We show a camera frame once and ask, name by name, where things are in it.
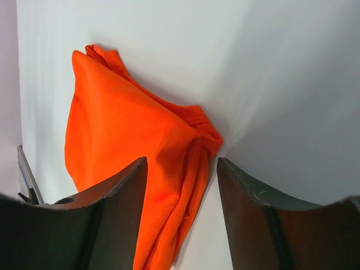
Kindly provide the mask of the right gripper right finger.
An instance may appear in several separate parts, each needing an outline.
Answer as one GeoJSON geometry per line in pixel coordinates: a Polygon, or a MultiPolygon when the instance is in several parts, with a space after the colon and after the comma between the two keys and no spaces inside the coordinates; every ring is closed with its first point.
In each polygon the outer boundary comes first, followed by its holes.
{"type": "Polygon", "coordinates": [[[325,206],[285,194],[224,157],[217,177],[234,269],[358,269],[359,197],[325,206]]]}

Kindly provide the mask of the orange t-shirt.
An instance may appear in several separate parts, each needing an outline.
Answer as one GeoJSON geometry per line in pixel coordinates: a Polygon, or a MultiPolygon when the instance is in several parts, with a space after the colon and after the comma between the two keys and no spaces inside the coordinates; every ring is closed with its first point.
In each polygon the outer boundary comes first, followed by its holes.
{"type": "Polygon", "coordinates": [[[65,166],[78,191],[145,157],[134,269],[169,269],[195,220],[223,140],[200,106],[168,102],[128,73],[116,50],[74,51],[65,166]]]}

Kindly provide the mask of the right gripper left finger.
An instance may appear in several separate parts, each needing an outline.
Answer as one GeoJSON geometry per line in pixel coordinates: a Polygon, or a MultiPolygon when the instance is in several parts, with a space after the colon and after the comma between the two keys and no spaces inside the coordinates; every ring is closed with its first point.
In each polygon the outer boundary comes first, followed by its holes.
{"type": "Polygon", "coordinates": [[[147,179],[141,157],[55,204],[1,196],[2,269],[131,269],[147,179]]]}

